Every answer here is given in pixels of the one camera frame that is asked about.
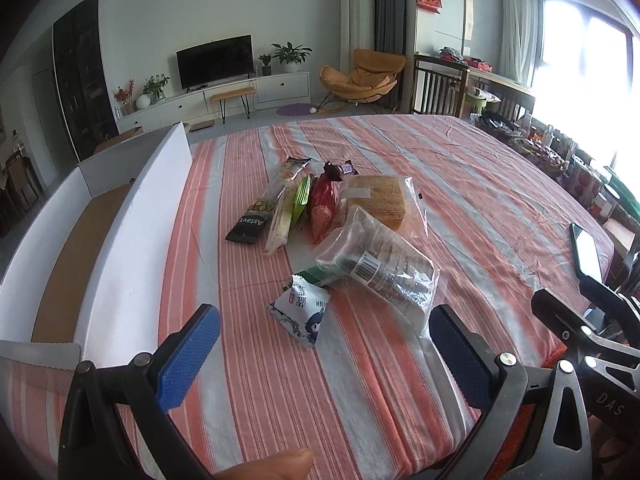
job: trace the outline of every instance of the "television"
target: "television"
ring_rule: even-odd
[[[182,88],[255,71],[251,35],[192,46],[175,55]]]

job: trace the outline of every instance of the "striped tablecloth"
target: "striped tablecloth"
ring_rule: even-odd
[[[289,447],[316,454],[312,479],[404,478],[447,456],[472,417],[436,352],[422,350],[393,308],[359,289],[332,290],[318,343],[303,349],[268,304],[312,249],[294,231],[265,256],[225,241],[287,156],[351,159],[361,174],[414,178],[428,210],[428,238],[412,240],[441,269],[444,296],[495,351],[540,365],[558,341],[530,312],[547,287],[576,310],[571,221],[596,239],[607,269],[613,245],[551,179],[496,140],[455,119],[366,116],[249,130],[200,144],[167,257],[158,341],[201,303],[220,308],[223,328],[185,402],[171,416],[212,471]],[[38,470],[55,476],[70,372],[43,377],[0,360],[0,408]],[[147,471],[157,467],[121,410]]]

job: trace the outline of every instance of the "barcode label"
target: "barcode label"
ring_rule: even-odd
[[[351,271],[351,277],[358,280],[364,285],[369,285],[369,282],[373,280],[373,277],[380,268],[380,260],[371,256],[371,254],[365,253],[360,257],[358,263]]]

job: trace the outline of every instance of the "silver screw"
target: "silver screw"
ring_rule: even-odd
[[[91,361],[82,361],[76,367],[76,372],[78,372],[79,374],[85,374],[89,370],[91,370]]]
[[[516,356],[510,352],[502,352],[500,354],[500,362],[505,366],[513,366],[518,362]]]
[[[565,374],[570,374],[571,372],[574,371],[574,366],[569,361],[567,361],[566,359],[562,359],[560,361],[560,369]]]
[[[147,366],[151,362],[151,354],[142,352],[133,358],[133,364],[136,366]]]

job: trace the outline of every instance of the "purple rug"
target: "purple rug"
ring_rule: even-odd
[[[316,105],[312,103],[294,103],[292,105],[281,106],[276,110],[278,115],[294,117],[298,115],[310,115],[311,109],[315,110]]]

